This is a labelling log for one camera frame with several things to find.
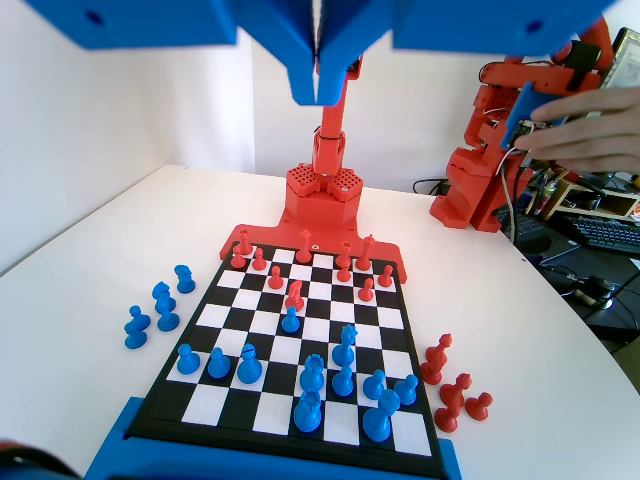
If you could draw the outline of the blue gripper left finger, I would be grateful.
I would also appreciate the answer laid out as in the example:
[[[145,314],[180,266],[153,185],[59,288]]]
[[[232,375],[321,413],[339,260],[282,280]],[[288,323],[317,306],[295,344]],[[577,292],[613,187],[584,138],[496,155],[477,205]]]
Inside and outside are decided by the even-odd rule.
[[[241,1],[237,22],[285,67],[293,100],[299,105],[315,105],[313,3]]]

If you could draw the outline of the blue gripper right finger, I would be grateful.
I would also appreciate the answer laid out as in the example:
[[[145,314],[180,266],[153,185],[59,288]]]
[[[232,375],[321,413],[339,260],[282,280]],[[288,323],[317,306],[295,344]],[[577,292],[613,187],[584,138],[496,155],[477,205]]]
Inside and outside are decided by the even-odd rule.
[[[393,25],[400,1],[322,1],[319,24],[319,104],[341,98],[348,68]]]

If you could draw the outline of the person's bare hand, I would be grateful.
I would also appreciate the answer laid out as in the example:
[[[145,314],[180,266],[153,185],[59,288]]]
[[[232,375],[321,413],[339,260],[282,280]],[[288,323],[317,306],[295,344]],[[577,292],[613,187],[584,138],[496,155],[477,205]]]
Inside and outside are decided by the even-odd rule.
[[[575,117],[560,126],[521,136],[515,147],[539,161],[575,172],[639,173],[639,90],[607,88],[547,103],[531,119]]]

